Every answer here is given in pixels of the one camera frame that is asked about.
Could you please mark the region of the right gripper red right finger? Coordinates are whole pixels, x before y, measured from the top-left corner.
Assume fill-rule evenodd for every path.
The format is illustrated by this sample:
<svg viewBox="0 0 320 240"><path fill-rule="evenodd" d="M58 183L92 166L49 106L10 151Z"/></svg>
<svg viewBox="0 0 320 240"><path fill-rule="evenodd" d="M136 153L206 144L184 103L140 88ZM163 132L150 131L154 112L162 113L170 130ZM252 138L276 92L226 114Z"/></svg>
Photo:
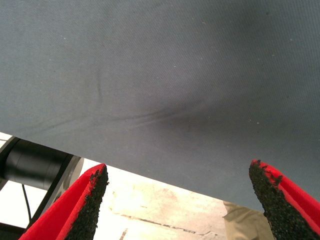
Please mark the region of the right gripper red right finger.
<svg viewBox="0 0 320 240"><path fill-rule="evenodd" d="M276 240L318 240L320 202L275 167L253 160L249 178Z"/></svg>

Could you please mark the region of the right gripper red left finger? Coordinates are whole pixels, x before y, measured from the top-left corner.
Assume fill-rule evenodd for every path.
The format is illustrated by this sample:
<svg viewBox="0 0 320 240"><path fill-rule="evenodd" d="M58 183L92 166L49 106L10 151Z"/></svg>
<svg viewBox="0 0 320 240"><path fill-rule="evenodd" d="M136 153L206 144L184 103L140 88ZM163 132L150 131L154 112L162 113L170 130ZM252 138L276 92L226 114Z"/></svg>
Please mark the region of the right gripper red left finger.
<svg viewBox="0 0 320 240"><path fill-rule="evenodd" d="M92 240L108 185L107 166L85 171L20 237L21 240Z"/></svg>

